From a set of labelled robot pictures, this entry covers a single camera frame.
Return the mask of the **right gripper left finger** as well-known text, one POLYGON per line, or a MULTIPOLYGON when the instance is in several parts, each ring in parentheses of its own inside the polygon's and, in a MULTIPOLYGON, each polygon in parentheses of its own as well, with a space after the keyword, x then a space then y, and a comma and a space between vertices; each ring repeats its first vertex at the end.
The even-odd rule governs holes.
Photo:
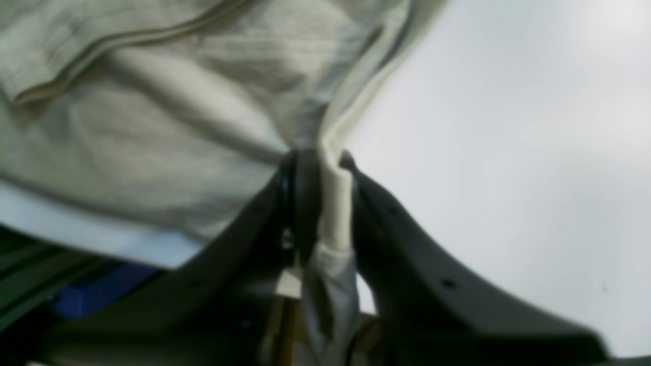
POLYGON ((81 320, 53 327, 48 365, 268 365, 277 287, 306 261, 318 158, 291 151, 230 225, 182 267, 81 320))

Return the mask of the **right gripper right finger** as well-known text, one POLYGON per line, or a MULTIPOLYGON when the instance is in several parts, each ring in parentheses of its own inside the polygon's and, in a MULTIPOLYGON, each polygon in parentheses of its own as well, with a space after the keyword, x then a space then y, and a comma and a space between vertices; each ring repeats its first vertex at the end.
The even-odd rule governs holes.
POLYGON ((377 365, 589 365, 596 333, 520 300, 442 248, 352 155, 353 247, 374 296, 377 365))

